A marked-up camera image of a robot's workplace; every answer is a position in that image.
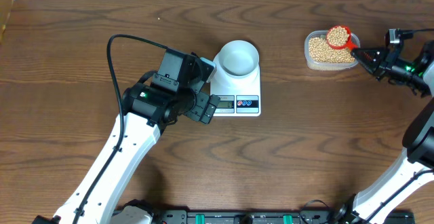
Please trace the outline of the red plastic measuring scoop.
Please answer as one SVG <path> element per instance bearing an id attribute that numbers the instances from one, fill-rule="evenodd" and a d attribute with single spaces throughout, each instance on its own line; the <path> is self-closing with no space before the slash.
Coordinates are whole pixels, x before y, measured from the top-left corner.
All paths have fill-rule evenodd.
<path id="1" fill-rule="evenodd" d="M 352 33 L 347 26 L 333 26 L 328 30 L 325 40 L 335 50 L 353 50 L 357 45 L 352 41 Z"/>

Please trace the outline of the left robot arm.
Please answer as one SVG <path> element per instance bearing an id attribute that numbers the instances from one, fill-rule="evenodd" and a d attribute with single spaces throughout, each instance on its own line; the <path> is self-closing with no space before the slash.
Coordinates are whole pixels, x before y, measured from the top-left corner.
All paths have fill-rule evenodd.
<path id="1" fill-rule="evenodd" d="M 181 115 L 208 124 L 220 99 L 202 92 L 216 64 L 195 54 L 166 49 L 158 71 L 146 72 L 120 99 L 110 138 L 74 194 L 51 218 L 35 223 L 144 223 L 153 220 L 141 203 L 116 205 L 144 156 Z"/>

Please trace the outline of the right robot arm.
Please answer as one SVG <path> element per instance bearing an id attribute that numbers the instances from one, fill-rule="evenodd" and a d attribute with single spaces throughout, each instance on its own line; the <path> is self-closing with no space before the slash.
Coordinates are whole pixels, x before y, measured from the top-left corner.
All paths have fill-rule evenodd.
<path id="1" fill-rule="evenodd" d="M 413 62 L 400 57 L 402 45 L 355 48 L 352 55 L 375 78 L 405 85 L 422 96 L 433 95 L 433 42 L 425 43 Z M 353 195 L 333 223 L 384 223 L 406 198 L 433 181 L 433 103 L 406 130 L 393 164 L 368 188 Z"/>

